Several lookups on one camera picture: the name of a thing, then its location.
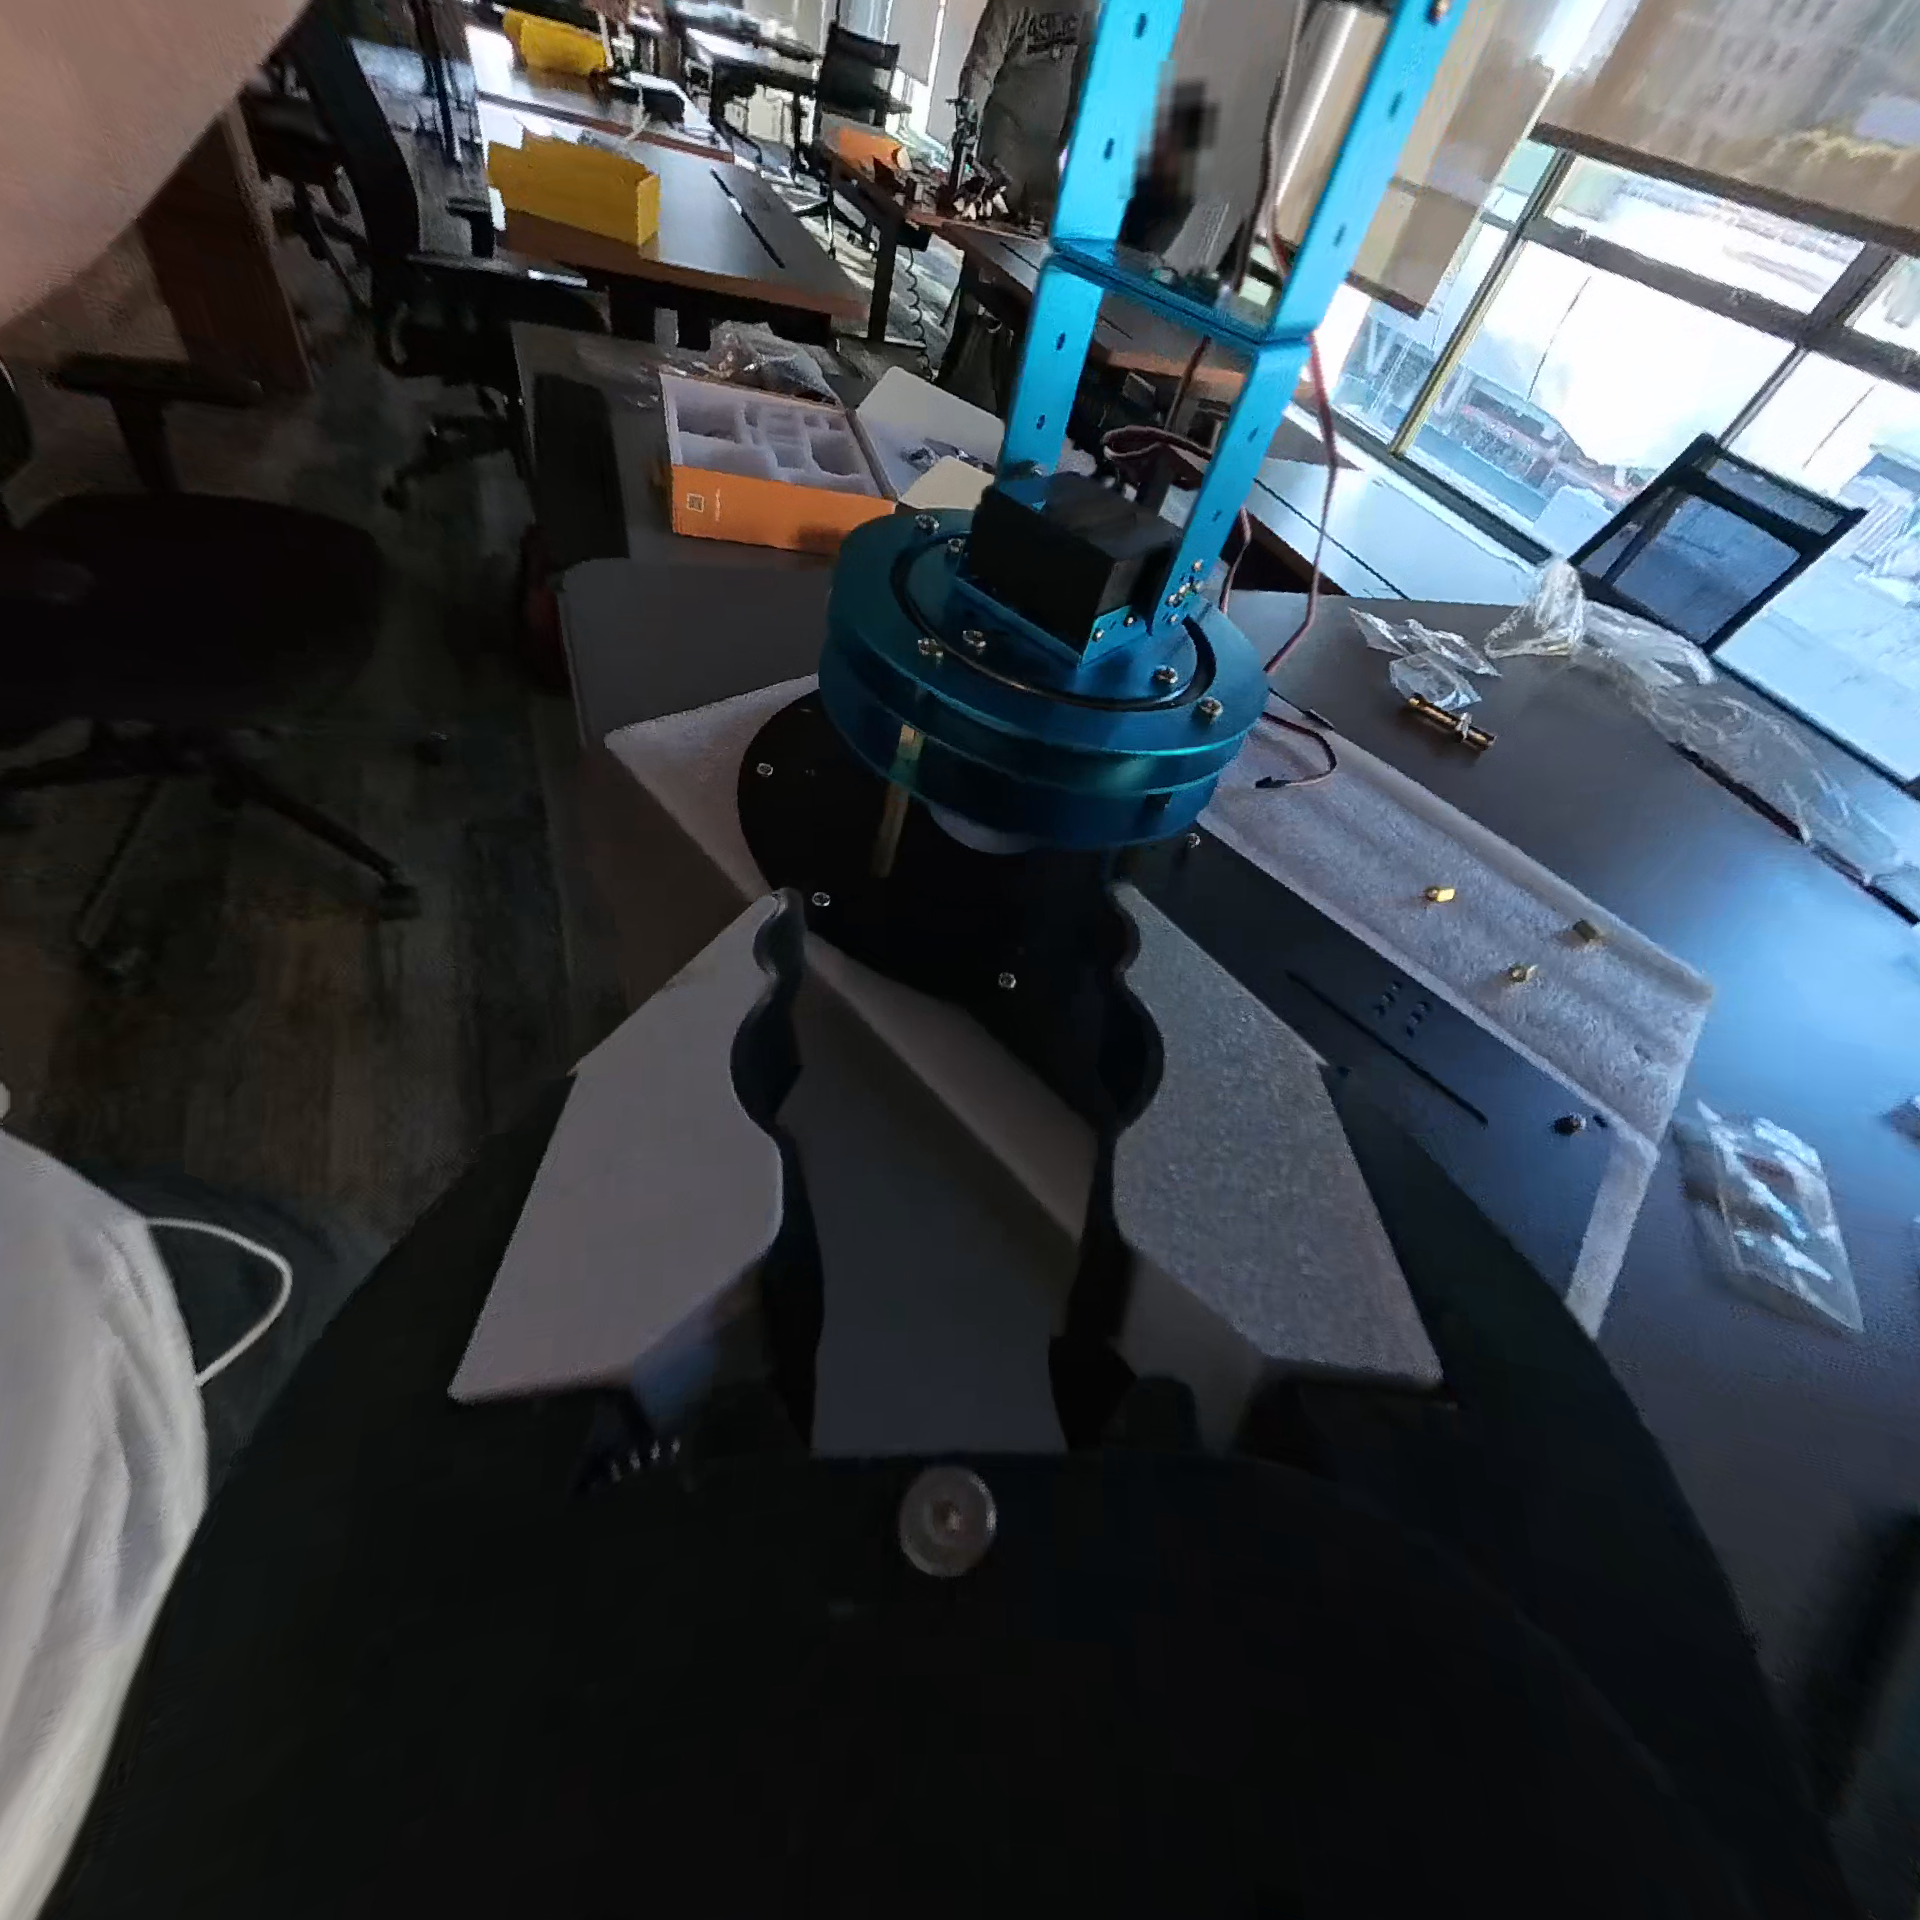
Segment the small clear plastic bag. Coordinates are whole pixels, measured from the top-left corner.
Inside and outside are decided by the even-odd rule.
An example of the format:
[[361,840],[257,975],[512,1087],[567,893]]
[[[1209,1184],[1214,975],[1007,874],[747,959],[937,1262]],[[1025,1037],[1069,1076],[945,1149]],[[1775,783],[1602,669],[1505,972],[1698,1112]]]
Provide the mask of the small clear plastic bag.
[[1498,676],[1498,664],[1457,632],[1437,630],[1417,616],[1381,616],[1352,607],[1360,640],[1385,656],[1391,690],[1443,714],[1459,714],[1481,698],[1481,680]]

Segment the grey desk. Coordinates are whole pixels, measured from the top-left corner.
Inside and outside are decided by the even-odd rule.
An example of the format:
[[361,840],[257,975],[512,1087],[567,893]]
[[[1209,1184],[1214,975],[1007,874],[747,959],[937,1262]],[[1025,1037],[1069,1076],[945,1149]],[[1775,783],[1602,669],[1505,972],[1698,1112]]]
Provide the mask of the grey desk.
[[663,350],[533,322],[512,350],[533,497],[518,637],[538,680],[569,693],[583,745],[810,676],[831,556],[674,528]]

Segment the orange parts box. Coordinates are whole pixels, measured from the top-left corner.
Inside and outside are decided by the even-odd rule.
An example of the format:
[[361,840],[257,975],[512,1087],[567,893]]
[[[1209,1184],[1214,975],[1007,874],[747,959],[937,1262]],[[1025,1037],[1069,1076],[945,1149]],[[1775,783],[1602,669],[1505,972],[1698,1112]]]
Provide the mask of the orange parts box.
[[661,373],[665,519],[675,537],[834,558],[895,493],[839,402]]

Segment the white foam sheet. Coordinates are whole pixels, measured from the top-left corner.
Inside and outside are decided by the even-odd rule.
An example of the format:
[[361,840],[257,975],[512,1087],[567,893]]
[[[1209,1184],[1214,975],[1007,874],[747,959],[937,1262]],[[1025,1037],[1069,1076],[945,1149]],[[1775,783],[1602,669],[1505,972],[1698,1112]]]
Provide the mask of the white foam sheet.
[[[787,789],[754,738],[813,693],[793,679],[617,728],[609,764],[743,895],[763,893],[738,777]],[[1136,849],[1134,886],[1328,1064],[1410,1096],[1408,1132],[1477,1196],[1597,1335],[1677,1105],[1712,984],[1547,866],[1335,736],[1330,780],[1258,789],[1277,740],[1241,756],[1186,839]],[[1427,881],[1462,898],[1424,909]],[[1606,943],[1577,949],[1590,919]],[[974,1141],[1067,1230],[1093,1134],[971,1015],[827,958],[824,975]],[[1537,962],[1511,986],[1502,972]]]

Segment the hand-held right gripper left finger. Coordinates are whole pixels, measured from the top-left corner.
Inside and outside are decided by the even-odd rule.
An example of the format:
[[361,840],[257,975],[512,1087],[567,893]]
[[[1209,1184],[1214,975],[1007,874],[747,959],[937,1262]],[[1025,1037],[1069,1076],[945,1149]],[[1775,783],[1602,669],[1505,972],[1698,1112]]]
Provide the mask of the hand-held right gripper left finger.
[[619,1389],[674,1436],[750,1391],[810,1442],[824,1272],[784,1126],[803,936],[797,893],[760,895],[583,1056],[454,1402]]

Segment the crumpled clear plastic bag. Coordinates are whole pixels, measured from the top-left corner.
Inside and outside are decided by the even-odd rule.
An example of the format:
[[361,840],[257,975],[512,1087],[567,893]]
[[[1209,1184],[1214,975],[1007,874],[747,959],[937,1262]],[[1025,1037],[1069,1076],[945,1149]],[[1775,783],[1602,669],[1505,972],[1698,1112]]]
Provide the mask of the crumpled clear plastic bag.
[[1882,797],[1808,724],[1721,674],[1690,640],[1589,597],[1566,560],[1541,567],[1529,597],[1478,646],[1495,663],[1543,657],[1606,680],[1671,746],[1915,919],[1915,801]]

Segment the blue toy robot arm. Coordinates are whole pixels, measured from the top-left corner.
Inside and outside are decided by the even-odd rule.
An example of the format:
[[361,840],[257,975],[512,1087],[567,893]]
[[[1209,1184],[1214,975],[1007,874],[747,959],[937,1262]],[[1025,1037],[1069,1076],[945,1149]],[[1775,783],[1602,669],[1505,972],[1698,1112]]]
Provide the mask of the blue toy robot arm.
[[[824,826],[785,860],[824,938],[855,962],[997,1022],[1041,1090],[1088,1096],[1081,1012],[1093,914],[1128,848],[1187,834],[1256,740],[1298,738],[1271,710],[1280,640],[1231,620],[1226,550],[1311,333],[1402,158],[1448,39],[1451,4],[1330,4],[1309,77],[1282,65],[1264,124],[1258,209],[1288,138],[1335,129],[1303,234],[1267,300],[1241,270],[1163,261],[1147,143],[1179,4],[1106,4],[1062,153],[1046,263],[1027,309],[997,474],[969,514],[878,519],[831,573],[817,714],[827,759],[872,799],[880,860],[905,816],[928,830],[905,877],[829,879]],[[1103,301],[1175,322],[1242,361],[1183,524],[1058,465]]]

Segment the flat clear parts bag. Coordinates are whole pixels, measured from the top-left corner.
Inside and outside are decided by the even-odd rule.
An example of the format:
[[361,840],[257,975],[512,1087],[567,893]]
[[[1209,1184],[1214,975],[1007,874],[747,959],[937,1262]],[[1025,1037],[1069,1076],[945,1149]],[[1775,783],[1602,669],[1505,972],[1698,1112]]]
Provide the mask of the flat clear parts bag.
[[1671,1134],[1714,1278],[1754,1308],[1858,1337],[1855,1272],[1813,1144],[1774,1119],[1725,1114],[1702,1100]]

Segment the black swivel chair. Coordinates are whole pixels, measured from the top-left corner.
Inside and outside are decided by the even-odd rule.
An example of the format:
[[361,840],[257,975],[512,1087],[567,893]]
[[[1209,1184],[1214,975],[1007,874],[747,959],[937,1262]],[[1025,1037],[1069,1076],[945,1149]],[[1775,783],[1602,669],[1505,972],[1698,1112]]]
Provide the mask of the black swivel chair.
[[375,877],[382,919],[411,919],[417,888],[358,831],[275,783],[242,733],[330,697],[369,661],[386,568],[369,533],[251,495],[185,490],[166,416],[177,405],[251,409],[242,374],[152,357],[67,353],[61,393],[111,407],[134,490],[61,495],[1,533],[3,752],[85,724],[61,756],[3,767],[3,824],[26,794],[141,780],[149,793],[102,885],[123,866],[159,790],[205,780]]

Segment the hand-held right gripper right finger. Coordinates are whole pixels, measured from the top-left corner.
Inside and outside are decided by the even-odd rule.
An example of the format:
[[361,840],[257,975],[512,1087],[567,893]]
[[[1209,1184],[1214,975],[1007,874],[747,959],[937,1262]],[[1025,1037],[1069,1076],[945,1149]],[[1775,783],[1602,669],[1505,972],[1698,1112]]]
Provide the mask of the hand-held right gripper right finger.
[[1441,1361],[1322,1064],[1131,881],[1082,1009],[1095,1167],[1067,1294],[1067,1444],[1170,1400],[1209,1452],[1296,1388],[1427,1396]]

